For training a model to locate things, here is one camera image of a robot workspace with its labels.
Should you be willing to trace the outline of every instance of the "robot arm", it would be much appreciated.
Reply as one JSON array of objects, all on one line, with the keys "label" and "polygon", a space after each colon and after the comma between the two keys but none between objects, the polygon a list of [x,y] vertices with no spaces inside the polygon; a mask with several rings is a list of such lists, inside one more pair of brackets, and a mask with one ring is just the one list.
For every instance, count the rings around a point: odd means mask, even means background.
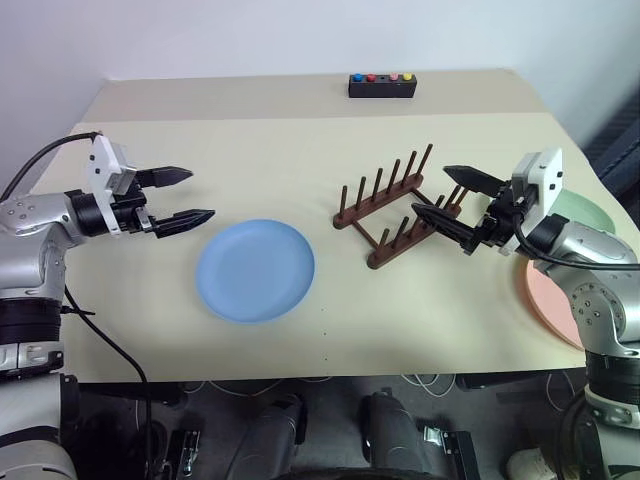
[{"label": "robot arm", "polygon": [[136,170],[102,135],[93,138],[88,173],[90,193],[3,195],[0,202],[0,478],[75,479],[57,437],[61,422],[73,416],[77,382],[51,373],[64,363],[66,251],[105,233],[144,231],[163,238],[215,213],[188,210],[162,220],[150,215],[143,188],[173,185],[192,173]]},{"label": "robot arm", "polygon": [[[614,235],[549,215],[562,188],[558,149],[525,156],[510,181],[466,166],[445,171],[469,190],[493,198],[485,215],[472,228],[431,205],[414,204],[416,213],[469,255],[483,243],[504,255],[518,252],[533,259],[569,299],[586,350],[585,398],[595,428],[591,437],[582,435],[587,443],[578,456],[584,478],[587,470],[602,472],[597,478],[612,478],[618,467],[640,471],[640,266],[635,254]],[[587,458],[594,445],[597,461]]]}]

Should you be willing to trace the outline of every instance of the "floor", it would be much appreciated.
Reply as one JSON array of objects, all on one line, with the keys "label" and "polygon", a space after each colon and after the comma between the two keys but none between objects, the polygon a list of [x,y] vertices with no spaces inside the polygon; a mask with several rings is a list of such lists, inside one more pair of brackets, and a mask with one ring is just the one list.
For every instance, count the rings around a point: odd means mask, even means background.
[{"label": "floor", "polygon": [[[568,373],[576,388],[584,384],[584,369]],[[421,378],[426,382],[430,377]],[[450,379],[451,376],[442,376],[433,389],[442,391]],[[280,394],[299,393],[308,403],[309,424],[306,441],[298,449],[293,469],[359,467],[367,465],[361,454],[356,422],[360,400],[390,387],[394,396],[415,417],[441,428],[470,431],[481,478],[500,480],[505,478],[501,472],[511,453],[537,444],[550,445],[559,414],[546,399],[545,381],[546,375],[541,375],[471,391],[462,391],[456,386],[444,398],[430,397],[421,387],[410,385],[400,376],[339,377],[316,383],[289,379],[253,398],[229,395],[205,383],[197,392],[189,394],[186,404],[179,408],[154,405],[154,418],[169,430],[201,429],[200,455],[190,478],[222,480],[251,420]],[[272,385],[273,381],[217,384],[235,392],[254,393]],[[198,382],[189,383],[184,388],[193,390],[199,385]],[[559,405],[570,398],[561,375],[553,378],[551,396]],[[131,400],[88,394],[83,397],[82,411],[85,420],[97,412],[108,412],[110,422],[124,437],[135,432],[135,407],[136,402]],[[144,406],[141,403],[138,417],[139,423],[143,423]],[[434,473],[448,475],[441,451],[436,447],[429,448],[430,456],[436,458],[435,463],[432,462],[437,470]]]}]

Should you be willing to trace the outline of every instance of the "green plate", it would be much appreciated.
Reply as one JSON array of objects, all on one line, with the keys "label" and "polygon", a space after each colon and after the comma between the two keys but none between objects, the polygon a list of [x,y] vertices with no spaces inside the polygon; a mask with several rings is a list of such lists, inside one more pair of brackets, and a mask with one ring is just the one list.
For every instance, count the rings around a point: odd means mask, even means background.
[{"label": "green plate", "polygon": [[575,220],[596,230],[616,233],[613,220],[598,205],[582,195],[562,190],[551,207],[550,213],[557,213],[569,220]]}]

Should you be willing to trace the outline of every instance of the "beige tabletop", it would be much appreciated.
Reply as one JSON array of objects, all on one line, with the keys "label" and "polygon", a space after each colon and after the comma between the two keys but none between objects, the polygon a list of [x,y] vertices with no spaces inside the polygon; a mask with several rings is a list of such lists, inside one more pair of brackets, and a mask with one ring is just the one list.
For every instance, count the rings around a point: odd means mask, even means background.
[{"label": "beige tabletop", "polygon": [[[154,381],[460,373],[576,367],[584,354],[547,330],[518,292],[522,259],[480,247],[466,256],[434,235],[367,268],[370,246],[335,230],[342,185],[385,178],[396,158],[434,144],[421,191],[435,199],[469,164],[509,178],[524,154],[564,153],[565,188],[600,205],[637,249],[638,231],[530,87],[508,71],[418,75],[414,99],[350,100],[346,75],[135,81],[110,84],[74,131],[100,129],[140,168],[176,165],[194,176],[147,189],[158,217],[212,208],[202,227],[158,240],[103,236],[68,253],[67,283],[83,308]],[[87,189],[89,145],[65,146],[37,192]],[[400,200],[363,224],[378,237],[410,215]],[[460,219],[487,205],[469,194]],[[205,245],[231,225],[273,218],[312,245],[316,275],[303,302],[261,325],[211,314],[195,289]],[[135,372],[79,319],[63,321],[66,370],[81,381],[133,381]]]}]

